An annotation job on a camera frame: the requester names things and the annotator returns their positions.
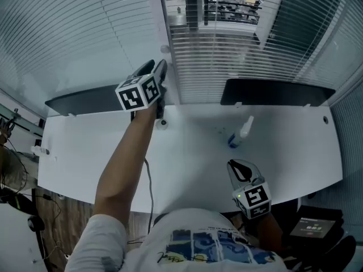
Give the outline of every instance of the person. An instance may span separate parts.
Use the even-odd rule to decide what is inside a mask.
[[[233,0],[233,3],[235,3],[235,4],[232,4],[232,11],[233,12],[236,12],[236,9],[238,8],[238,6],[237,6],[237,0]]]
[[[277,254],[282,233],[272,215],[256,223],[257,247],[215,211],[175,210],[154,225],[139,248],[126,253],[131,202],[156,107],[136,112],[106,165],[96,190],[94,214],[65,271],[287,271]]]

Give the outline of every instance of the wire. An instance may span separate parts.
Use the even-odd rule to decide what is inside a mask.
[[[43,257],[45,257],[45,247],[44,247],[44,242],[43,242],[43,233],[42,233],[42,231],[39,231],[39,234],[40,234],[41,247],[43,248]]]
[[[143,242],[127,242],[128,245],[130,245],[130,244],[140,244],[140,243],[142,244]]]
[[[14,153],[15,154],[15,156],[16,156],[16,158],[18,158],[18,160],[19,160],[19,162],[21,163],[21,165],[23,166],[23,168],[24,168],[24,171],[25,171],[25,174],[26,174],[26,179],[25,179],[25,182],[24,182],[24,185],[21,187],[20,186],[20,188],[14,193],[14,194],[7,194],[7,195],[3,195],[3,196],[1,196],[0,198],[3,198],[3,197],[8,197],[8,196],[14,196],[14,195],[16,195],[16,194],[18,194],[19,192],[21,192],[24,188],[25,188],[25,186],[26,186],[26,184],[27,184],[27,182],[28,182],[28,171],[27,171],[27,169],[25,168],[25,166],[24,166],[24,164],[22,163],[22,161],[21,161],[21,159],[20,159],[20,157],[19,157],[19,155],[14,151],[14,150],[12,150],[12,149],[10,149],[10,148],[8,148],[7,146],[5,146],[5,145],[1,145],[2,147],[5,147],[6,149],[8,149],[8,150],[10,150],[12,153]]]
[[[1,183],[2,187],[0,186],[0,190],[2,191],[5,188],[5,174],[1,173]]]
[[[239,231],[240,229],[242,229],[244,227],[245,223],[242,223],[238,228],[237,230]]]
[[[42,259],[40,259],[40,260],[36,260],[35,262],[33,262],[33,263],[36,263],[36,262],[39,262],[39,261],[44,261],[44,260],[46,260],[46,259],[48,259],[49,257],[50,257],[50,255],[52,255],[53,254],[53,252],[57,249],[57,248],[60,248],[61,249],[61,247],[60,246],[58,246],[58,245],[56,245],[56,246],[54,246],[54,248],[53,248],[53,250],[46,256],[46,257],[44,257],[44,258],[42,258]]]
[[[128,244],[132,244],[132,242],[140,241],[142,238],[145,238],[145,237],[146,237],[146,236],[140,236],[140,237],[138,237],[138,238],[136,238],[136,239],[133,239],[133,240],[128,241],[127,243],[128,243]]]
[[[7,139],[9,141],[9,143],[11,144],[11,146],[13,147],[13,149],[15,150],[15,152],[17,152],[17,150],[15,149],[14,145],[11,143],[10,139]]]
[[[147,176],[149,177],[149,190],[150,190],[150,198],[151,198],[151,212],[150,212],[150,218],[149,218],[149,225],[147,227],[147,234],[149,234],[150,229],[151,229],[151,220],[153,219],[154,197],[153,197],[153,189],[151,187],[151,174],[150,174],[149,162],[147,162],[146,158],[144,161],[146,164]]]
[[[22,195],[25,195],[25,196],[32,196],[32,195],[30,195],[30,194],[26,194],[26,193],[22,193]],[[42,198],[44,198],[44,199],[46,199],[47,201],[52,201],[52,202],[54,202],[56,205],[57,205],[57,207],[58,207],[58,209],[59,209],[59,212],[58,212],[58,214],[54,217],[54,219],[53,219],[53,221],[52,221],[52,239],[53,239],[53,241],[54,241],[54,243],[55,243],[55,247],[54,247],[54,249],[56,249],[56,248],[59,248],[63,253],[64,253],[64,251],[63,251],[63,243],[61,242],[61,241],[56,241],[56,239],[55,239],[55,237],[54,237],[54,225],[55,225],[55,223],[56,223],[56,219],[59,217],[59,215],[61,214],[61,212],[62,212],[62,209],[61,209],[61,207],[59,206],[59,204],[53,199],[53,198],[51,198],[49,195],[47,195],[47,194],[43,194],[42,196],[41,195],[35,195],[35,197],[42,197]]]

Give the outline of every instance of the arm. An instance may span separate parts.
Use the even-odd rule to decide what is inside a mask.
[[[94,214],[118,219],[125,227],[153,132],[156,104],[136,112],[98,182]]]
[[[274,251],[277,254],[284,250],[282,247],[282,230],[270,212],[259,219],[256,230],[261,249]]]

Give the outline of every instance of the white desk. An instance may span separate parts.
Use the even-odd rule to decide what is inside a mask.
[[[241,146],[227,139],[249,115],[252,129]],[[226,164],[229,159],[257,165],[269,184],[272,203],[289,201],[343,178],[339,143],[329,107],[167,106],[169,127],[155,129],[147,152],[153,181],[154,211],[200,207],[235,211]],[[123,112],[47,119],[39,185],[94,203],[98,179],[129,124]],[[150,212],[144,166],[132,211]]]

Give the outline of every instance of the tablet screen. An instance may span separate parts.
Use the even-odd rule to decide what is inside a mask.
[[[301,218],[290,235],[322,239],[334,223],[334,220]]]

